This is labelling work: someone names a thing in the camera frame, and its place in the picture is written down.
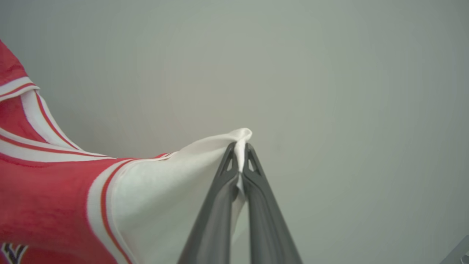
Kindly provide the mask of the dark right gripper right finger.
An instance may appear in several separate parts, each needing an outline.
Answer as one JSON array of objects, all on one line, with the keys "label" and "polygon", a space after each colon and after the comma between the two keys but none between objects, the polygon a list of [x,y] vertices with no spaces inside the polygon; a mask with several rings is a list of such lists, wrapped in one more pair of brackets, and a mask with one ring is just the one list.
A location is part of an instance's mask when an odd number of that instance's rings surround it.
[{"label": "dark right gripper right finger", "polygon": [[245,145],[243,182],[248,199],[252,264],[302,264],[254,147]]}]

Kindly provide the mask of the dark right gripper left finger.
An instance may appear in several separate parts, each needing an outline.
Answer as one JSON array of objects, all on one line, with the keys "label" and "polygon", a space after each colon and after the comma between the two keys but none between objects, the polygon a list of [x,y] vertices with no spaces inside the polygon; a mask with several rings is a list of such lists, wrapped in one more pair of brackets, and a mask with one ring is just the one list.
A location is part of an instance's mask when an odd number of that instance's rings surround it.
[{"label": "dark right gripper left finger", "polygon": [[232,203],[238,194],[236,143],[225,150],[203,205],[179,257],[179,264],[229,264]]}]

